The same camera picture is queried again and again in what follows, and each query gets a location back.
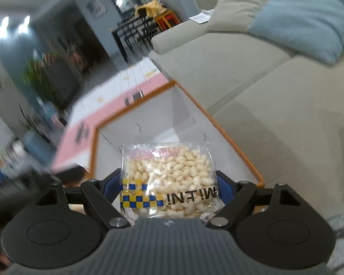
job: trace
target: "yellow and blue checkered pattern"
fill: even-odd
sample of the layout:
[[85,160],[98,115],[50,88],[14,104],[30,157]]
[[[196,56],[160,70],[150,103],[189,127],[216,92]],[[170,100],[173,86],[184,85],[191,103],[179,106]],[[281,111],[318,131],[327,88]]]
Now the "yellow and blue checkered pattern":
[[157,195],[125,195],[126,191],[123,191],[124,195],[120,195],[121,208],[152,208],[163,207],[163,197],[160,194]]
[[[124,190],[123,185],[127,185],[128,189]],[[141,190],[136,189],[137,185],[141,185]],[[157,195],[144,195],[143,190],[147,190],[148,184],[142,184],[140,179],[135,180],[135,184],[129,184],[128,179],[122,180],[120,185],[120,204],[121,208],[151,208],[163,207],[163,196]],[[129,190],[135,190],[135,195],[131,195]]]
[[141,179],[135,179],[135,184],[129,184],[129,179],[122,179],[123,185],[128,185],[130,190],[136,190],[137,185],[141,185],[142,190],[147,190],[148,184],[142,184]]

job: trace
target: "ceiling light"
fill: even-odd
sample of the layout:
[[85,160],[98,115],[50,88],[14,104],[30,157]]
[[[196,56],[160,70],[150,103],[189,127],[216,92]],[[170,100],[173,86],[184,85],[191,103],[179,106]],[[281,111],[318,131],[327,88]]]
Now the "ceiling light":
[[6,16],[4,19],[3,19],[3,22],[2,22],[2,27],[4,28],[4,29],[6,29],[7,27],[8,27],[8,25],[9,25],[9,16]]
[[0,26],[0,39],[6,38],[8,33],[6,32],[6,28],[4,26]]
[[18,27],[18,33],[22,34],[22,33],[28,33],[28,26],[25,24],[21,24]]
[[24,19],[24,25],[26,25],[26,26],[29,25],[29,19],[30,19],[30,15]]

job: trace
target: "logo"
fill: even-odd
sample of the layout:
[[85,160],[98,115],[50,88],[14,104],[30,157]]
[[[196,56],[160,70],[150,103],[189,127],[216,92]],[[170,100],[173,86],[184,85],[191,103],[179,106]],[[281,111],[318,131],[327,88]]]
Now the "logo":
[[166,221],[164,221],[163,223],[164,223],[164,225],[166,225],[166,226],[172,226],[172,225],[174,225],[174,222],[173,222],[172,220],[166,220]]

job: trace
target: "sofa armrest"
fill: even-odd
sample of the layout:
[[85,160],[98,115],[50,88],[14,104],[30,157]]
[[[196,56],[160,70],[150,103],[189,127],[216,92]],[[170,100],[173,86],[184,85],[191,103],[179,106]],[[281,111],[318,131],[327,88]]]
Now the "sofa armrest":
[[151,40],[153,48],[160,55],[168,53],[189,41],[203,36],[205,27],[206,23],[198,24],[192,20],[183,22],[154,36]]

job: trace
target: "wooden stool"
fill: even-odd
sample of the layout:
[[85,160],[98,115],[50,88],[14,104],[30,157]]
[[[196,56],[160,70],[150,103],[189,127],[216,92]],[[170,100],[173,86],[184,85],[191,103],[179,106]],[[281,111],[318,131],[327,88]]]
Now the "wooden stool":
[[168,30],[181,23],[175,13],[170,9],[156,14],[154,16],[154,20],[158,24],[158,27],[161,29],[161,31]]

